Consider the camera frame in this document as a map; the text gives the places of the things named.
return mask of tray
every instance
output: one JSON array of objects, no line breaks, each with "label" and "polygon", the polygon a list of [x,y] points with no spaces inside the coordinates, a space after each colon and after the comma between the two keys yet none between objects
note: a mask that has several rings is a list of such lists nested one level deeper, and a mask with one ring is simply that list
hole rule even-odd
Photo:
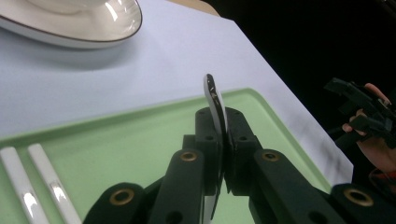
[{"label": "tray", "polygon": [[[305,154],[271,107],[254,90],[222,94],[224,104],[244,113],[262,146],[285,154],[316,188],[331,185]],[[146,187],[165,174],[184,134],[194,134],[194,114],[208,107],[205,97],[23,133],[0,140],[0,148],[17,149],[37,197],[51,223],[63,223],[50,193],[27,152],[40,143],[64,184],[70,200],[84,219],[105,189],[120,182]],[[0,165],[0,223],[28,223],[20,202]],[[248,198],[227,194],[225,186],[213,223],[254,223]]]}]

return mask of tabletop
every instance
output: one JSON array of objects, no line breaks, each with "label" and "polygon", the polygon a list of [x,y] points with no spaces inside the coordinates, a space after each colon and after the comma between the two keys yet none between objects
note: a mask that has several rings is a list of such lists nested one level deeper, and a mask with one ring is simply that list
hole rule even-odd
[{"label": "tabletop", "polygon": [[352,164],[234,21],[139,1],[137,34],[106,49],[52,46],[0,29],[0,138],[222,91],[259,92],[332,185]]}]

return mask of hand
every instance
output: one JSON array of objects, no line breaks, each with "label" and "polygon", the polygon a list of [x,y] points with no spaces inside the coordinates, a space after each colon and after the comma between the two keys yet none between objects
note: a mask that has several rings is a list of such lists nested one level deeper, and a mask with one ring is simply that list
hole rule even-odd
[{"label": "hand", "polygon": [[[385,104],[390,104],[388,97],[375,85],[367,83],[364,85],[364,88],[384,100]],[[362,109],[358,110],[356,112],[356,116],[351,117],[349,121],[352,121],[358,115],[365,116]],[[347,123],[345,123],[342,128],[346,133],[354,131],[353,128]],[[366,135],[364,132],[356,130],[355,132],[358,132],[363,136]],[[384,173],[396,171],[396,149],[389,148],[383,138],[373,136],[362,142],[358,141],[357,144],[361,149],[361,152],[376,168]]]}]

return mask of white chopstick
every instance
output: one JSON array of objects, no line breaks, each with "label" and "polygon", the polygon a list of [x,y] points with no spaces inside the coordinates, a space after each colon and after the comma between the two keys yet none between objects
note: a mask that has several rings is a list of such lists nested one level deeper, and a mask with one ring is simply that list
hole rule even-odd
[{"label": "white chopstick", "polygon": [[78,213],[67,196],[64,186],[55,173],[43,147],[40,144],[33,144],[28,147],[28,151],[41,178],[44,180],[51,193],[52,200],[56,203],[58,210],[61,212],[64,222],[67,224],[81,223]]},{"label": "white chopstick", "polygon": [[49,223],[15,147],[2,148],[0,158],[30,223]]}]

